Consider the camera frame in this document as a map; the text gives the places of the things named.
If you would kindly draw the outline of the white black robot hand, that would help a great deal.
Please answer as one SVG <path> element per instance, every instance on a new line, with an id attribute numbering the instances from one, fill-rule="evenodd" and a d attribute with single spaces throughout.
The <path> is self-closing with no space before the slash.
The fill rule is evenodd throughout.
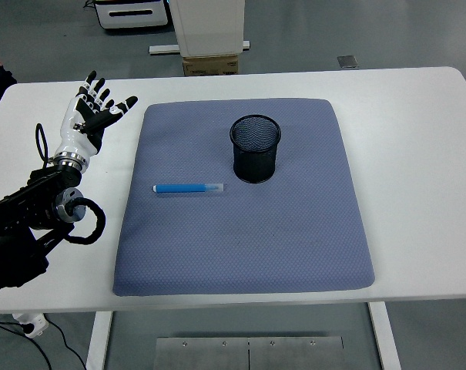
<path id="1" fill-rule="evenodd" d="M 62 141 L 53 157 L 55 164 L 84 172 L 90 159 L 101 150 L 105 129 L 123 118 L 138 102 L 137 97 L 130 96 L 115 103 L 109 98 L 110 90 L 105 83 L 104 78 L 98 79 L 92 71 L 70 100 L 60 129 Z"/>

